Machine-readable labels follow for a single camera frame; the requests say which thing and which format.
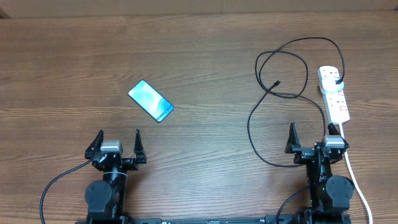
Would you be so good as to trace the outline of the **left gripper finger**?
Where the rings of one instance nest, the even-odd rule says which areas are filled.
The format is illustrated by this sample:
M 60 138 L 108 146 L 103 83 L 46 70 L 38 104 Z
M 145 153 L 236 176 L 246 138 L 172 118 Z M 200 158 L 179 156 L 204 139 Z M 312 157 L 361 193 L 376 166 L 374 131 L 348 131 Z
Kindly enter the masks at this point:
M 101 129 L 95 137 L 94 141 L 86 149 L 85 159 L 92 159 L 95 156 L 96 152 L 100 150 L 100 147 L 103 143 L 103 138 L 104 131 Z
M 138 129 L 136 129 L 136 138 L 134 143 L 134 153 L 136 155 L 136 161 L 138 164 L 146 164 L 147 157 L 144 152 L 144 148 L 141 141 L 141 135 Z

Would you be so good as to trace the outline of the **blue Galaxy smartphone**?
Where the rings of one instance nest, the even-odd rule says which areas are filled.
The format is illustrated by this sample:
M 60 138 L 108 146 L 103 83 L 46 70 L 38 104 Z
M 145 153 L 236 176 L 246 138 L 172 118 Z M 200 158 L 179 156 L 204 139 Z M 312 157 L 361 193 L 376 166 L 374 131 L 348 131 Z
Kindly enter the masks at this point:
M 174 106 L 145 80 L 138 82 L 128 95 L 158 123 L 174 110 Z

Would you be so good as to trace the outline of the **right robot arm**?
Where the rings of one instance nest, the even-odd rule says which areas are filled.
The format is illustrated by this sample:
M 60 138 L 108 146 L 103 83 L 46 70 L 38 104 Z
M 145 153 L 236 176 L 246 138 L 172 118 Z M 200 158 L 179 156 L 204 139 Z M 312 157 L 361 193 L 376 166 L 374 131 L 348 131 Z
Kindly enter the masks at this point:
M 302 147 L 295 128 L 290 124 L 286 154 L 294 154 L 294 164 L 304 165 L 310 193 L 310 207 L 301 208 L 292 223 L 350 223 L 350 200 L 355 189 L 351 179 L 333 175 L 331 165 L 342 160 L 349 144 L 336 130 L 328 125 L 329 134 L 313 147 Z

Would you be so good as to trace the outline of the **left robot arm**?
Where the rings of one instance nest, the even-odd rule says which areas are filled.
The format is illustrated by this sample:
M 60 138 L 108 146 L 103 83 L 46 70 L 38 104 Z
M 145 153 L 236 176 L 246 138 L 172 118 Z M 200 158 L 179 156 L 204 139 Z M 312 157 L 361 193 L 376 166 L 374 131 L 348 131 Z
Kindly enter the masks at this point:
M 147 158 L 136 130 L 134 143 L 135 157 L 123 157 L 123 145 L 119 140 L 104 140 L 101 130 L 85 151 L 85 159 L 103 173 L 102 179 L 89 184 L 85 191 L 88 204 L 87 223 L 133 223 L 124 211 L 127 173 L 139 169 Z

